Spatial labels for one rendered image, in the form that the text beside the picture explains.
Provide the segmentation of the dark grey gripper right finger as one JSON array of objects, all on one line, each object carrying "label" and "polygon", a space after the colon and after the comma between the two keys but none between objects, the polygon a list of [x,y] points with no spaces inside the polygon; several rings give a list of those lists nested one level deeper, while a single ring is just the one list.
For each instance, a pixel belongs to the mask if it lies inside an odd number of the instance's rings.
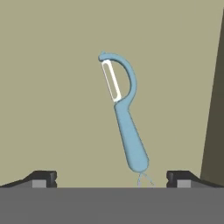
[{"label": "dark grey gripper right finger", "polygon": [[190,171],[168,171],[166,173],[167,188],[223,188],[223,185],[201,180]]}]

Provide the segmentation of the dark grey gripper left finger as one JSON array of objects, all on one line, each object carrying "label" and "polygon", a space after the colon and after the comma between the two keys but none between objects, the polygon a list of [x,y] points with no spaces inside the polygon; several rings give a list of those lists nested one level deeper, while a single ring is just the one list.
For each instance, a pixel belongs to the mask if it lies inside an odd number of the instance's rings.
[{"label": "dark grey gripper left finger", "polygon": [[23,179],[1,185],[1,188],[30,187],[30,188],[56,188],[56,171],[33,171]]}]

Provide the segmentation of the blue peeler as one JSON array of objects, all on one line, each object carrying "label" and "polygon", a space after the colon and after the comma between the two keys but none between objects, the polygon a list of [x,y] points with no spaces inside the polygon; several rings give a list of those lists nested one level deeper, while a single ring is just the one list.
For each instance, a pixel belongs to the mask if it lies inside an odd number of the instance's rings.
[{"label": "blue peeler", "polygon": [[[130,104],[135,98],[137,92],[137,79],[135,72],[131,64],[124,57],[116,53],[102,52],[98,56],[98,60],[101,62],[102,71],[106,81],[109,80],[106,75],[104,65],[108,65],[115,85],[116,97],[111,94],[111,98],[114,103],[115,116],[121,134],[127,164],[133,172],[138,174],[137,186],[141,185],[141,177],[146,177],[146,179],[154,185],[153,181],[145,173],[149,167],[150,160],[130,114]],[[122,97],[118,87],[114,69],[112,67],[112,61],[118,62],[125,69],[129,77],[129,92],[124,97]]]}]

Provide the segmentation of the olive drawer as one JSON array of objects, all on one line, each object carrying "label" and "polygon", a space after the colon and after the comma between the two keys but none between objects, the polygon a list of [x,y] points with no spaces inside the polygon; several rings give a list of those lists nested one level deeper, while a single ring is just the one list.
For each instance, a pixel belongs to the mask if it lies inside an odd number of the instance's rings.
[{"label": "olive drawer", "polygon": [[[55,170],[61,187],[165,185],[199,172],[224,0],[0,0],[0,185]],[[127,93],[149,155],[126,163],[112,95]]]}]

